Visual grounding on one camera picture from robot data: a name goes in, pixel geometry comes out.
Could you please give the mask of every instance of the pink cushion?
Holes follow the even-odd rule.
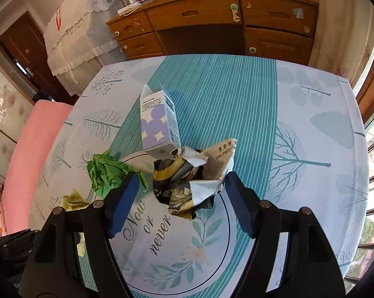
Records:
[[[39,100],[21,132],[2,195],[8,234],[28,228],[31,204],[46,157],[72,110],[64,103]]]

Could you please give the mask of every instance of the white and teal tablecloth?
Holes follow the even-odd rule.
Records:
[[[174,101],[182,145],[204,149],[236,138],[234,170],[279,208],[311,207],[346,274],[368,198],[364,127],[345,78],[314,68],[236,55],[176,55],[105,66],[75,104],[47,157],[31,209],[41,228],[59,198],[95,199],[86,173],[94,153],[141,169],[139,96],[144,84]],[[241,231],[225,192],[194,221],[170,216],[152,190],[139,191],[111,245],[136,297],[229,297],[254,240]],[[268,290],[281,278],[282,234]],[[88,257],[85,285],[95,288]]]

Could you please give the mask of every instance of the screw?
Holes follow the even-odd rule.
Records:
[[[260,201],[260,206],[264,208],[269,208],[271,206],[271,203],[263,199],[262,201]]]
[[[60,214],[63,211],[63,208],[61,206],[57,206],[53,209],[53,214],[57,215]]]
[[[100,207],[103,207],[103,205],[104,205],[104,202],[101,201],[101,200],[98,200],[98,201],[94,201],[94,202],[93,202],[93,207],[94,207],[94,208],[100,208]]]
[[[311,210],[309,207],[305,207],[305,206],[301,208],[301,211],[302,211],[304,214],[306,214],[306,215],[309,215],[309,214],[312,213],[312,210]]]

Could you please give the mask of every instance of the white and purple box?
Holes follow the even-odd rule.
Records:
[[[174,103],[160,90],[153,93],[146,85],[140,97],[141,139],[143,150],[155,159],[171,159],[180,148]]]

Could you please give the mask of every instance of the drawer handle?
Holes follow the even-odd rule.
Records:
[[[290,19],[290,15],[288,15],[285,12],[281,12],[281,11],[270,11],[270,16],[277,17],[277,18],[283,18],[283,19]]]
[[[240,22],[240,17],[237,15],[238,13],[238,5],[235,3],[230,4],[230,9],[233,13],[233,21]]]
[[[134,26],[126,26],[126,27],[124,27],[124,29],[122,29],[122,30],[132,32],[133,29],[134,29]]]
[[[198,15],[198,11],[186,11],[181,14],[183,17],[192,17],[194,15]]]

